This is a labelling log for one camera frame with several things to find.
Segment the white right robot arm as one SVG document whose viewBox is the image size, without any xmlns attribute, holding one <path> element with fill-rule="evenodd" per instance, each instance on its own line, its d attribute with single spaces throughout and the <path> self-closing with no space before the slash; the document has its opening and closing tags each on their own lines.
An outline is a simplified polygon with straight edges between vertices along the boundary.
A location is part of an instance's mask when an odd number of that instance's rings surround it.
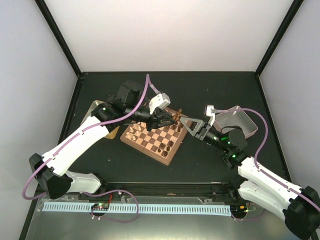
<svg viewBox="0 0 320 240">
<path fill-rule="evenodd" d="M 231 126 L 230 131 L 222 133 L 200 119 L 181 117 L 180 122 L 194 138 L 222 150 L 223 161 L 229 168 L 236 168 L 243 178 L 242 183 L 228 187 L 230 200 L 244 199 L 258 204 L 283 220 L 302 240 L 316 233 L 320 226 L 318 192 L 310 186 L 302 188 L 285 180 L 246 154 L 248 143 L 239 126 Z"/>
</svg>

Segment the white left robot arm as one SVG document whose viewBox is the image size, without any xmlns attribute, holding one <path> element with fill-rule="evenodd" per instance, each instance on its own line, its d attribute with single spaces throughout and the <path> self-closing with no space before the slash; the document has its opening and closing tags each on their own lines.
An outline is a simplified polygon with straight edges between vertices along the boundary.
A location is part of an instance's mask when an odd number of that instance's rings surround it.
<svg viewBox="0 0 320 240">
<path fill-rule="evenodd" d="M 31 179 L 36 179 L 44 193 L 57 199 L 67 193 L 87 193 L 103 199 L 108 192 L 102 179 L 93 173 L 77 173 L 70 166 L 92 145 L 127 121 L 142 122 L 147 130 L 174 124 L 165 111 L 171 103 L 164 92 L 158 91 L 147 77 L 145 85 L 128 80 L 117 94 L 98 104 L 82 125 L 52 150 L 29 158 Z"/>
</svg>

